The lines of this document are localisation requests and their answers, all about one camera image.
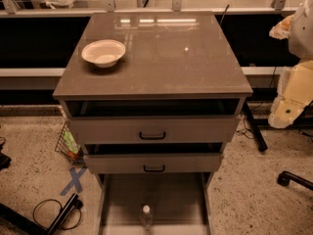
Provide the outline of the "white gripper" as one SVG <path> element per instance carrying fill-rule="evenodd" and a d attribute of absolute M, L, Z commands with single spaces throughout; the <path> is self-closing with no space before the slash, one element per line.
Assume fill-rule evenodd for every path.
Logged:
<path fill-rule="evenodd" d="M 291 35 L 293 15 L 287 16 L 269 31 L 273 38 L 282 40 Z M 284 67 L 280 74 L 268 123 L 274 128 L 286 128 L 313 101 L 313 61 L 303 61 L 293 68 Z"/>

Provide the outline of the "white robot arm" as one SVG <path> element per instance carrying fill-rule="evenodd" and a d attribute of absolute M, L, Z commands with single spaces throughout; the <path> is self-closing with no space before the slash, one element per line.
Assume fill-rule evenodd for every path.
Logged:
<path fill-rule="evenodd" d="M 286 128 L 313 101 L 313 0 L 305 0 L 294 14 L 273 26 L 269 35 L 287 39 L 289 51 L 300 59 L 293 68 L 283 68 L 268 117 L 272 127 Z"/>

